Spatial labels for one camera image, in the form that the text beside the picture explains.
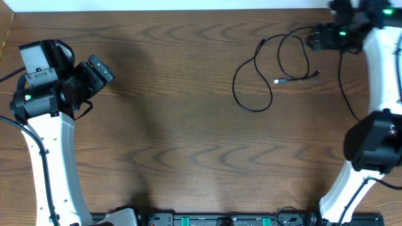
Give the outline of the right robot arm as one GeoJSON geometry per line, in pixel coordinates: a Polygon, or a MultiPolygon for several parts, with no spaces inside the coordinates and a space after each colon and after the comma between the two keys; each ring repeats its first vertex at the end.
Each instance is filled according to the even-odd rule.
{"type": "Polygon", "coordinates": [[[363,52],[369,81],[367,116],[344,138],[345,162],[305,225],[374,225],[382,219],[354,210],[375,184],[401,166],[401,8],[390,1],[330,1],[334,22],[316,25],[307,38],[315,50],[363,52]]]}

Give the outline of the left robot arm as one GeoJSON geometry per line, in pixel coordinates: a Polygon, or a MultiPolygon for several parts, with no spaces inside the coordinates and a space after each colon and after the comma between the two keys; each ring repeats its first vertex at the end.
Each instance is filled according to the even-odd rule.
{"type": "Polygon", "coordinates": [[[28,145],[36,193],[37,225],[137,225],[123,207],[92,215],[82,194],[74,153],[75,113],[115,76],[97,55],[75,64],[71,47],[42,40],[19,47],[23,75],[13,95],[12,122],[28,145]]]}

